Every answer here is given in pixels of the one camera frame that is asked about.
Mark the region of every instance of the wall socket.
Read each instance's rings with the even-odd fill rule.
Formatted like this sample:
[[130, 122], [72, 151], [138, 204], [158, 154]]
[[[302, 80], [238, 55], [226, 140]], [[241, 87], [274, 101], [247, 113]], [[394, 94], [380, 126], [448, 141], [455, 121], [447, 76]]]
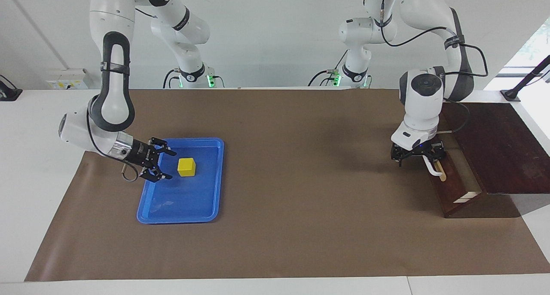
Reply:
[[85, 69], [48, 70], [46, 79], [50, 89], [89, 89], [91, 78]]

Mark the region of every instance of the white table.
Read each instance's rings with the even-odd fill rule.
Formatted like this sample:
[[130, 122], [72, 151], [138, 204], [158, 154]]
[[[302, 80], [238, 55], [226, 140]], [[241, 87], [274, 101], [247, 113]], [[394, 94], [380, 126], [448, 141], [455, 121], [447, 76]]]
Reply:
[[[83, 150], [59, 140], [59, 121], [64, 113], [85, 104], [97, 93], [25, 91], [14, 103], [0, 103], [0, 295], [149, 295], [158, 291], [185, 295], [550, 293], [550, 274], [22, 283], [84, 153]], [[466, 101], [505, 102], [499, 93], [487, 91], [476, 91]], [[521, 104], [514, 104], [514, 108], [546, 152], [550, 152], [550, 140], [544, 136]], [[529, 213], [524, 219], [546, 258], [550, 258], [550, 206]]]

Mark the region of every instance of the window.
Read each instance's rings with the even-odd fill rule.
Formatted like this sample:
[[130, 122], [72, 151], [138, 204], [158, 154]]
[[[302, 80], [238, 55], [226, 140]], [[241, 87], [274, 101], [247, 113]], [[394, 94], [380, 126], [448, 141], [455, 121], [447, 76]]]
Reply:
[[[533, 34], [485, 90], [513, 89], [546, 56], [550, 55], [550, 18]], [[538, 81], [521, 90], [518, 97], [531, 117], [550, 138], [550, 84]]]

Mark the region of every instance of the brown paper mat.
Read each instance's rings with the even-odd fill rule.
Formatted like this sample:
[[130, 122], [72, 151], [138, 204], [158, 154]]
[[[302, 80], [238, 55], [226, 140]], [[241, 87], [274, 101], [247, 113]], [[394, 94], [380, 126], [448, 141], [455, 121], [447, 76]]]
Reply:
[[389, 159], [397, 91], [131, 95], [140, 140], [225, 140], [220, 214], [142, 225], [144, 182], [86, 153], [26, 281], [550, 272], [521, 218], [444, 219], [422, 160]]

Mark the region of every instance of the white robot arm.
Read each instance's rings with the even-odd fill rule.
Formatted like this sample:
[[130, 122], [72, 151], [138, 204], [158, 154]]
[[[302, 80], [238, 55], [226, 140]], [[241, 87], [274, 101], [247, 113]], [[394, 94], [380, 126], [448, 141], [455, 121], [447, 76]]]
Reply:
[[370, 17], [351, 19], [340, 26], [340, 38], [349, 48], [340, 74], [342, 85], [363, 85], [371, 60], [370, 52], [365, 49], [367, 44], [402, 46], [428, 32], [442, 38], [448, 64], [409, 70], [399, 81], [399, 98], [405, 105], [406, 114], [391, 140], [395, 144], [392, 158], [401, 162], [416, 154], [413, 150], [431, 148], [428, 142], [436, 135], [443, 101], [465, 99], [474, 89], [473, 76], [487, 76], [487, 67], [485, 75], [471, 72], [465, 48], [479, 48], [465, 44], [458, 15], [444, 0], [399, 0], [405, 24], [423, 32], [404, 43], [391, 44], [397, 32], [392, 21], [395, 1], [366, 0], [365, 8]]
[[[63, 116], [59, 137], [86, 151], [130, 166], [136, 171], [135, 179], [142, 177], [159, 181], [171, 179], [169, 174], [159, 169], [159, 154], [175, 155], [175, 152], [163, 140], [151, 138], [144, 143], [124, 132], [135, 117], [128, 83], [136, 5], [156, 8], [158, 19], [153, 21], [153, 31], [158, 28], [160, 33], [157, 36], [176, 54], [181, 73], [195, 76], [194, 81], [185, 77], [186, 83], [192, 83], [189, 87], [205, 84], [204, 74], [208, 67], [200, 61], [194, 45], [207, 42], [210, 29], [180, 0], [91, 0], [91, 35], [103, 59], [101, 92], [89, 101], [87, 107]], [[141, 172], [133, 165], [142, 167]]]

